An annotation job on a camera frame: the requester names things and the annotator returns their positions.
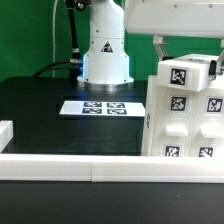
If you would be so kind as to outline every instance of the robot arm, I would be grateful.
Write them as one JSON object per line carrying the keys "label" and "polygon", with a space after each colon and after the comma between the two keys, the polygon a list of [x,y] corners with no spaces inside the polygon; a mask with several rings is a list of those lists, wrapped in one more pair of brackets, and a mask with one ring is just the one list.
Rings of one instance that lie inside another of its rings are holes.
{"label": "robot arm", "polygon": [[[155,35],[156,51],[163,58],[168,56],[167,36],[223,39],[223,11],[223,0],[126,0],[125,27],[129,33]],[[216,61],[216,74],[221,73],[223,55]]]}

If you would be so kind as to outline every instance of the black cable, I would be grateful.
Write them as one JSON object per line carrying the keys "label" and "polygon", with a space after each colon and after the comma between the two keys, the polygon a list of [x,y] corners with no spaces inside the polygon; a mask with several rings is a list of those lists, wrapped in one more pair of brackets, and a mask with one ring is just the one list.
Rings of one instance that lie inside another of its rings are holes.
{"label": "black cable", "polygon": [[42,68],[41,70],[39,70],[38,72],[36,72],[35,74],[33,74],[33,77],[39,77],[41,75],[41,73],[45,72],[46,70],[50,70],[52,67],[56,66],[56,65],[62,65],[62,64],[69,64],[70,61],[58,61],[58,62],[54,62],[44,68]]}
{"label": "black cable", "polygon": [[81,59],[81,54],[78,47],[75,16],[72,8],[68,8],[68,18],[70,24],[71,40],[72,40],[72,58]]}

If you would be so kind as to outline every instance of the white block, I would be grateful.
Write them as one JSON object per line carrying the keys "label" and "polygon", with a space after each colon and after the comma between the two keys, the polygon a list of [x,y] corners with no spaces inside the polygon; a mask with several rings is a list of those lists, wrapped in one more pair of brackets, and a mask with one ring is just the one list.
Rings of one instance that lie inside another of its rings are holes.
{"label": "white block", "polygon": [[166,134],[170,137],[188,137],[188,130],[184,125],[169,125],[166,126]]}
{"label": "white block", "polygon": [[224,77],[198,94],[190,156],[224,158]]}
{"label": "white block", "polygon": [[0,153],[13,137],[13,122],[0,121]]}
{"label": "white block", "polygon": [[156,116],[156,103],[157,103],[157,77],[149,76],[148,89],[146,98],[145,119],[143,127],[143,139],[142,139],[142,156],[151,155],[152,139],[154,121]]}
{"label": "white block", "polygon": [[224,127],[222,124],[201,125],[201,134],[204,138],[224,138]]}
{"label": "white block", "polygon": [[211,60],[217,56],[190,54],[159,62],[157,84],[199,92],[211,85]]}
{"label": "white block", "polygon": [[157,86],[151,156],[189,155],[196,105],[195,92]]}

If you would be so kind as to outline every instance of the robot logo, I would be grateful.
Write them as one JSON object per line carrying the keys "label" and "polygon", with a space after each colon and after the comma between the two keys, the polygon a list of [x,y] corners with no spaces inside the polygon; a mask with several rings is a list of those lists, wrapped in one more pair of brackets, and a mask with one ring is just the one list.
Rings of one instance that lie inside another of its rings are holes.
{"label": "robot logo", "polygon": [[172,68],[170,84],[185,86],[186,76],[187,70]]}
{"label": "robot logo", "polygon": [[104,45],[103,49],[101,52],[105,52],[105,53],[113,53],[112,47],[110,45],[110,42],[107,41],[106,44]]}

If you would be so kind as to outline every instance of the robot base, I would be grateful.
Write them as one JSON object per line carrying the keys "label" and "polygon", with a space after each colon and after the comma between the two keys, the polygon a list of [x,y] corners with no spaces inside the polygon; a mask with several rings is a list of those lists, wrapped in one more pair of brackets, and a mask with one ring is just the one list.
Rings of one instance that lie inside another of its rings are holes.
{"label": "robot base", "polygon": [[134,79],[129,78],[127,82],[120,84],[98,84],[91,83],[83,78],[78,77],[78,87],[87,88],[96,91],[116,92],[123,89],[129,89],[134,87]]}

